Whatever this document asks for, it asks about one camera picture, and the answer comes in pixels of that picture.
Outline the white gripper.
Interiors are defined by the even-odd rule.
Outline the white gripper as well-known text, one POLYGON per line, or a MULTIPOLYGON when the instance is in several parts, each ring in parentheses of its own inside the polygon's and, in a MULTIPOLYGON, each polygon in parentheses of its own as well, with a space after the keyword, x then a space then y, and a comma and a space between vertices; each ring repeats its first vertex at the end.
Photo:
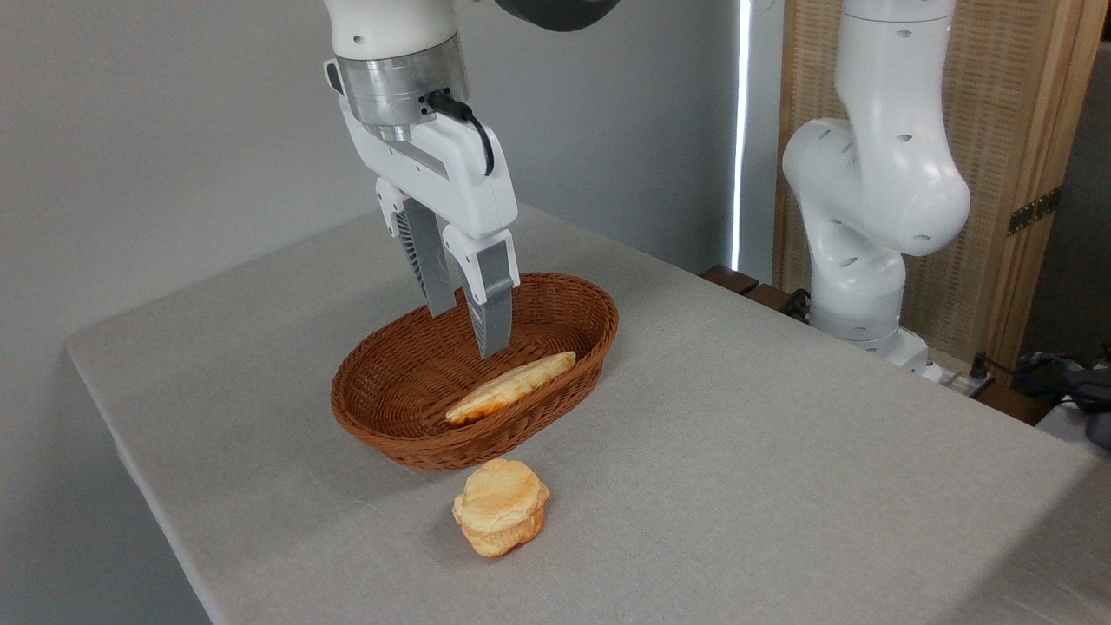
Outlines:
POLYGON ((346 95, 339 107, 358 154, 380 177, 386 229, 401 242, 431 315, 456 308, 446 244, 462 273, 481 359, 503 351, 521 278, 506 230, 516 221, 516 190, 496 131, 473 127, 476 115, 451 95, 426 95, 418 108, 432 115, 410 127, 408 141, 382 140, 356 118, 346 95), (446 226, 444 244, 437 216, 456 225, 446 226))

